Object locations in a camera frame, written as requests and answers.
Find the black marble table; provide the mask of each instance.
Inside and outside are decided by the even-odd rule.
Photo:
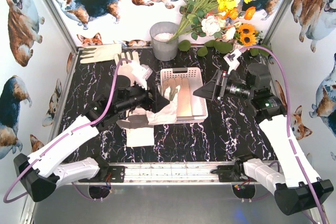
[[[216,66],[228,69],[223,55],[209,51],[204,58],[198,57],[197,48],[179,52],[170,62],[156,60],[151,48],[131,49],[139,53],[140,63],[153,69],[148,83],[160,84],[163,68],[199,67],[203,82],[211,79]],[[244,55],[238,75],[245,79],[247,65],[256,62]],[[80,64],[73,74],[59,133],[99,94],[109,94],[116,66],[114,61]],[[126,147],[126,133],[116,124],[92,138],[73,152],[65,162],[82,160],[93,154],[101,155],[110,163],[144,162],[206,162],[230,161],[237,156],[254,153],[262,160],[273,160],[275,154],[264,133],[238,98],[207,101],[209,116],[204,123],[159,125],[154,127],[155,144],[146,147]]]

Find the white wall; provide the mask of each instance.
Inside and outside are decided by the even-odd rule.
[[[0,94],[5,82],[13,75],[19,76],[25,83],[27,91],[32,100],[32,106],[21,102],[19,114],[18,139],[23,143],[22,153],[31,153],[31,143],[29,135],[33,134],[41,142],[46,143],[51,126],[43,127],[42,120],[49,109],[49,100],[54,92],[56,81],[59,78],[61,83],[65,83],[66,64],[69,52],[71,51],[62,33],[59,31],[51,14],[44,6],[42,0],[34,0],[40,16],[45,18],[45,23],[40,25],[39,33],[43,36],[41,44],[34,43],[33,57],[27,67],[19,65],[10,50],[8,38],[8,5],[6,0],[0,0],[0,37],[1,37],[1,64],[0,64]],[[2,202],[7,188],[16,178],[13,159],[16,153],[10,151],[4,158],[0,159],[0,215],[1,223],[19,223],[25,198],[11,204]],[[15,187],[10,198],[24,192],[21,184]]]
[[[312,6],[315,1],[305,1]],[[314,13],[320,10],[314,7]],[[336,27],[336,13],[330,14],[327,21]],[[280,59],[289,80],[291,113],[298,106],[302,106],[302,122],[313,132],[299,141],[304,153],[311,154],[312,166],[322,179],[330,179],[336,185],[336,161],[331,152],[336,153],[336,139],[333,133],[322,122],[320,117],[311,118],[312,104],[316,104],[316,91],[320,83],[330,74],[334,67],[336,53],[336,30],[317,42],[314,52],[310,49],[311,40],[306,36],[304,42],[299,41],[301,26],[296,24],[290,7],[278,24],[278,28],[271,39],[274,53]],[[284,88],[281,73],[274,65],[272,73]],[[330,223],[336,223],[336,193],[332,193],[324,204]]]
[[[177,24],[180,22],[182,15],[179,13],[179,9],[180,6],[184,4],[184,1],[179,0],[174,2],[175,8],[167,9],[162,2],[155,3],[153,6],[136,6],[131,0],[121,0],[119,3],[121,19],[118,24],[114,24],[113,17],[108,14],[89,22],[88,30],[83,30],[82,26],[78,26],[76,21],[68,18],[60,10],[59,5],[55,1],[54,3],[72,34],[73,39],[78,46],[81,46],[81,42],[78,40],[76,34],[92,38],[99,32],[104,44],[113,43],[114,40],[150,40],[149,30],[153,24],[162,21],[170,21]],[[263,13],[264,11],[257,12],[250,21],[244,19],[241,19],[241,21],[254,24],[259,31],[263,31],[263,34],[265,34],[275,14],[266,21],[262,21],[261,19],[264,17]],[[185,38],[194,42],[190,35],[181,36],[181,39]],[[197,43],[203,43],[208,40],[210,40],[209,37],[199,38]]]

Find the orange flower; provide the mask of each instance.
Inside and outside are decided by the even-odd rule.
[[[254,13],[256,13],[256,8],[254,6],[250,7],[249,9],[246,10],[244,19],[246,20],[251,20]]]
[[[238,10],[237,10],[237,8],[233,8],[232,10],[230,10],[229,18],[236,19],[237,17],[238,17]]]

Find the white basket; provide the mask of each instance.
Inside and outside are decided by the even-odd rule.
[[[203,123],[208,117],[208,109],[204,98],[193,95],[194,91],[203,86],[201,70],[199,68],[168,68],[160,72],[161,86],[165,80],[181,77],[188,78],[191,108],[193,116],[179,116],[174,123]]]

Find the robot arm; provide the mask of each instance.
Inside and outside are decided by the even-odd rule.
[[[82,161],[61,164],[72,152],[86,141],[103,132],[111,124],[116,123],[121,115],[127,110],[134,110],[141,106],[145,110],[159,112],[170,102],[162,97],[157,88],[147,89],[137,85],[130,86],[128,78],[117,78],[117,88],[108,113],[97,124],[86,126],[74,131],[79,126],[87,125],[99,118],[107,106],[103,95],[87,107],[83,115],[76,118],[71,126],[53,139],[43,148],[26,156],[19,154],[14,159],[16,174],[19,176],[29,165],[35,162],[30,170],[20,180],[34,202],[44,200],[58,187],[84,178],[98,178],[103,180],[107,175],[109,164],[102,157],[88,157]]]
[[[284,174],[274,171],[254,155],[236,159],[234,172],[261,183],[274,195],[280,210],[291,215],[317,206],[297,162],[299,159],[322,204],[333,192],[333,186],[330,180],[322,180],[309,164],[292,131],[288,138],[286,109],[271,92],[271,75],[267,66],[250,64],[246,81],[241,81],[235,72],[239,55],[225,57],[229,73],[217,70],[211,81],[195,90],[194,95],[209,100],[220,100],[226,95],[245,99],[249,113],[268,137]]]

